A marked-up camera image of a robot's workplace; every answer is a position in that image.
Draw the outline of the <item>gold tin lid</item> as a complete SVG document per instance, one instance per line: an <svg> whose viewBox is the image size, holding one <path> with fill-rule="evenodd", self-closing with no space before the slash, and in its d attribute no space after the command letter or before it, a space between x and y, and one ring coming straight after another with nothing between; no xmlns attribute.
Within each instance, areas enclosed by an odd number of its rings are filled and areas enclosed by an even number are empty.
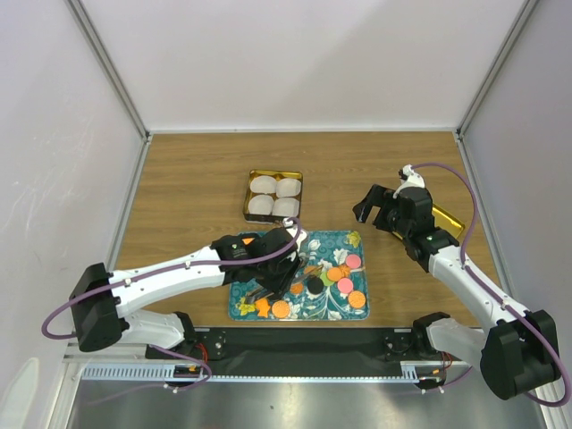
<svg viewBox="0 0 572 429"><path fill-rule="evenodd" d="M401 201L399 207L397 231L391 234L400 240L412 240L435 234L437 231L445 231L454 239L458 239L465 230L465 224L459 219L433 204Z"/></svg>

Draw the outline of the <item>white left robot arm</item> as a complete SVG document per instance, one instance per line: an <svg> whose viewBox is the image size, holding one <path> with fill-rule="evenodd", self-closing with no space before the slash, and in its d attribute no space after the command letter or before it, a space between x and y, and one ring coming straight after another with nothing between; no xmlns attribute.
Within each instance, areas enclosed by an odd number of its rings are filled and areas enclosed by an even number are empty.
<svg viewBox="0 0 572 429"><path fill-rule="evenodd" d="M148 306L193 290L250 281L279 299L301 266L306 239L305 230L291 225L262 235L225 235L186 256L137 269L110 272L102 263L91 265L70 296L79 349L90 353L141 343L186 358L197 346L190 317L181 311L161 315Z"/></svg>

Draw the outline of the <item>small orange round cookie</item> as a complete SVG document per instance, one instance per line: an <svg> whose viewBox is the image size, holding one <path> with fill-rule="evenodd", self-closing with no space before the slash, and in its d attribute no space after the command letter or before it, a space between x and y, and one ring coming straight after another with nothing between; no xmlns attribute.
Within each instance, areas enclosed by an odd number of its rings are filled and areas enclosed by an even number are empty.
<svg viewBox="0 0 572 429"><path fill-rule="evenodd" d="M343 278L343 272L339 267L333 267L327 271L327 276L332 282L338 282Z"/></svg>

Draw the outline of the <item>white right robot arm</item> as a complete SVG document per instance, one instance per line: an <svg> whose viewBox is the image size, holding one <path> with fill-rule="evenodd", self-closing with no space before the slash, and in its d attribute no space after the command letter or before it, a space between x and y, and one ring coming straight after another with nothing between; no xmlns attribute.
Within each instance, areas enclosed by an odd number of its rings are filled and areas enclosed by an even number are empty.
<svg viewBox="0 0 572 429"><path fill-rule="evenodd" d="M530 311L461 258L459 242L434 219L427 189L374 185L352 211L364 223L373 208L379 210L374 227L398 236L408 256L446 285L479 323L468 328L444 313L417 319L411 347L418 357L431 359L443 351L465 361L502 400L561 378L554 320L544 310Z"/></svg>

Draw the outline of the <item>green sandwich cookie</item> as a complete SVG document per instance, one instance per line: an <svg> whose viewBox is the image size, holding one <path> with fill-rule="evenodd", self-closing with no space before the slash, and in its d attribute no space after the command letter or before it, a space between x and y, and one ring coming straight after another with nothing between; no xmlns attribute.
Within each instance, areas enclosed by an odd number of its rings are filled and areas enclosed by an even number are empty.
<svg viewBox="0 0 572 429"><path fill-rule="evenodd" d="M329 287L332 285L332 281L328 278L327 273L321 273L320 279L323 282L324 286Z"/></svg>

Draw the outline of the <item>black sandwich cookie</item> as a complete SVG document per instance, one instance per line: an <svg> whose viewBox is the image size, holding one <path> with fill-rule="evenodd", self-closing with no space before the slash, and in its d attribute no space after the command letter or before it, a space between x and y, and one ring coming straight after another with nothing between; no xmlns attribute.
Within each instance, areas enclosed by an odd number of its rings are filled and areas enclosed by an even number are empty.
<svg viewBox="0 0 572 429"><path fill-rule="evenodd" d="M324 290L324 283L318 277L312 277L307 281L307 290L313 295L319 295Z"/></svg>

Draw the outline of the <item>gold cookie tin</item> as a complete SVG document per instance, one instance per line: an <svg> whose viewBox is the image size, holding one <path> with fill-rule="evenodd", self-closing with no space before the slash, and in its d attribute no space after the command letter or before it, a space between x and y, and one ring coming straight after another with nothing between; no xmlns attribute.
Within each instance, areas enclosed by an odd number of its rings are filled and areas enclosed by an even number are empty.
<svg viewBox="0 0 572 429"><path fill-rule="evenodd" d="M300 193L296 197L294 197L294 198L298 199L299 203L300 203L300 207L299 207L299 216L300 216L301 205L302 205L301 201L302 201L302 195L303 195L303 182L304 182L303 173L302 172L254 169L254 170L251 170L248 174L248 185L247 185L244 203L243 203L243 208L242 208L242 214L243 214L245 221L248 223L269 224L269 223L279 222L285 218L289 218L289 217L277 217L277 216L273 216L272 214L270 214L270 215L252 215L252 214L248 213L248 202L249 202L249 200L251 198L253 198L255 195L260 195L260 194L254 194L249 189L249 184L250 184L252 179L254 179L255 177L257 177L259 175L273 176L277 181L279 181L283 178L292 178L292 179L300 180L302 182L302 189L301 189ZM276 197L275 193L274 194L267 194L267 195L272 196L274 201L278 198L278 197Z"/></svg>

